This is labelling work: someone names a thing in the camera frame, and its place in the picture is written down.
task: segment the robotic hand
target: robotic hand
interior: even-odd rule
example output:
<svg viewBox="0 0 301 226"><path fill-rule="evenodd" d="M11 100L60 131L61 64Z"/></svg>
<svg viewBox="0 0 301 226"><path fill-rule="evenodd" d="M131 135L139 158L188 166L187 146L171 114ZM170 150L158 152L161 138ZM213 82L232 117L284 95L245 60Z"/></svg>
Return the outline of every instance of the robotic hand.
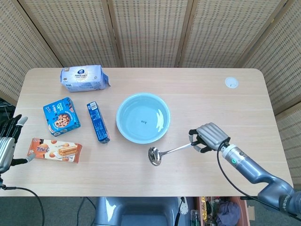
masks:
<svg viewBox="0 0 301 226"><path fill-rule="evenodd" d="M26 159L13 159L21 129L28 119L21 117L22 115L18 115L10 120L0 122L0 176L9 170L10 166L27 163L35 156L35 154L31 154Z"/></svg>
<svg viewBox="0 0 301 226"><path fill-rule="evenodd" d="M197 141L193 141L193 135L197 135ZM189 140L191 145L193 145L198 152L205 153L214 150L217 151L217 157L219 152L222 152L223 158L252 184L268 183L268 185L258 193L258 200L261 203L291 217L295 217L296 214L301 214L301 192L295 192L287 182L267 172L236 145L230 145L230 137L214 123L211 122L197 129L190 130ZM205 147L201 148L197 146L197 144L200 143L205 145Z"/></svg>

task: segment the orange snack box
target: orange snack box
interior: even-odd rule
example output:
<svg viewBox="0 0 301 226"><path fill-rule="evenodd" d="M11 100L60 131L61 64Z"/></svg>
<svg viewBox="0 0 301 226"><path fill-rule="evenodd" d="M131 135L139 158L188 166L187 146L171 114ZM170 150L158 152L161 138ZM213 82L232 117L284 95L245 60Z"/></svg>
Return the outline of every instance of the orange snack box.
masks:
<svg viewBox="0 0 301 226"><path fill-rule="evenodd" d="M72 142L33 138L27 155L35 153L37 159L79 162L82 145Z"/></svg>

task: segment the bowl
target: bowl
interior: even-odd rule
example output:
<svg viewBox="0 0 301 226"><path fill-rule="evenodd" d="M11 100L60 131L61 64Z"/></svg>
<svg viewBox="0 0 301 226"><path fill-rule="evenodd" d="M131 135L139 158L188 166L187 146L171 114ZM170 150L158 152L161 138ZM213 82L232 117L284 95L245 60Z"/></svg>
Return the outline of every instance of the bowl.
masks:
<svg viewBox="0 0 301 226"><path fill-rule="evenodd" d="M152 93L136 93L119 106L116 124L121 134L137 144L159 140L167 132L170 112L166 103Z"/></svg>

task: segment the cardboard box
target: cardboard box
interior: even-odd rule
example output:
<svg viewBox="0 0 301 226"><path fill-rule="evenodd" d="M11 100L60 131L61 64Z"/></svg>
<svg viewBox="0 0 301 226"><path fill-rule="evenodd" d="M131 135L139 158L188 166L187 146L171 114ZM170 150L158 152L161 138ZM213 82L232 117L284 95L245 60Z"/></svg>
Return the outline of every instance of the cardboard box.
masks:
<svg viewBox="0 0 301 226"><path fill-rule="evenodd" d="M33 138L27 156L35 153L37 159L79 162L82 145L73 142Z"/></svg>
<svg viewBox="0 0 301 226"><path fill-rule="evenodd" d="M65 67L61 71L61 84L69 92L105 89L110 85L100 65Z"/></svg>
<svg viewBox="0 0 301 226"><path fill-rule="evenodd" d="M79 118L69 97L43 107L48 128L53 136L59 136L80 127Z"/></svg>
<svg viewBox="0 0 301 226"><path fill-rule="evenodd" d="M97 103L95 101L91 102L87 104L87 107L98 141L102 144L108 143L110 141L110 137Z"/></svg>

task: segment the wooden table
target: wooden table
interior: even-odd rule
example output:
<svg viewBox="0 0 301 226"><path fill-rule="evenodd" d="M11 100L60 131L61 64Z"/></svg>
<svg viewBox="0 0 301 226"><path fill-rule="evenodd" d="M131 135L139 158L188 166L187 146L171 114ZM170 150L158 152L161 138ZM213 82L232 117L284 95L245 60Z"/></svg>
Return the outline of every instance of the wooden table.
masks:
<svg viewBox="0 0 301 226"><path fill-rule="evenodd" d="M240 195L223 177L216 152L201 154L193 148L164 157L158 167L147 151L161 151L189 142L188 131L214 122L266 170L292 184L263 75L255 69L104 68L111 87L69 93L60 84L60 68L36 68L25 78L15 115L28 116L17 143L15 158L24 158L31 139L53 139L42 107L63 97L75 105L81 127L58 136L83 145L79 163L34 159L2 175L7 186L26 187L40 196L235 196ZM233 76L239 86L230 89ZM168 132L159 141L134 144L119 133L118 106L136 92L151 92L165 100L171 112ZM86 104L96 101L111 141L100 144ZM264 184L252 185L224 159L230 179L250 195ZM0 191L2 196L27 196L23 191Z"/></svg>

